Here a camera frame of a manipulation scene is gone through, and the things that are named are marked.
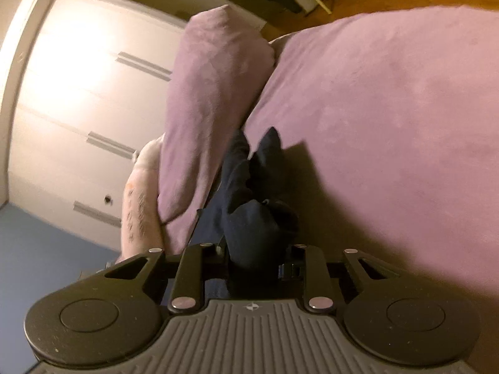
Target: dresser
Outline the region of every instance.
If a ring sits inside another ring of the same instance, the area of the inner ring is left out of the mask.
[[[11,203],[118,250],[123,189],[164,131],[184,22],[128,0],[55,0],[18,95]]]

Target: pink blanket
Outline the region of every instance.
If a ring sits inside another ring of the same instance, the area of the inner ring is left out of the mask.
[[[499,367],[499,13],[358,15],[274,42],[245,132],[287,148],[300,241],[358,247],[473,299]]]

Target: crosshair logo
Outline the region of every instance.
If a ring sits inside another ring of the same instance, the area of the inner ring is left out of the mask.
[[[260,305],[258,304],[255,304],[254,302],[252,302],[251,304],[248,304],[245,306],[245,308],[248,310],[248,311],[256,311],[258,308],[260,308]]]

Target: ribbed surface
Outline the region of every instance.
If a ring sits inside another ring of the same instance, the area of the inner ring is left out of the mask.
[[[361,353],[334,319],[295,301],[211,301],[194,316],[178,316],[146,352],[97,374],[411,374]],[[33,374],[64,374],[41,364]],[[425,374],[475,374],[463,362]]]

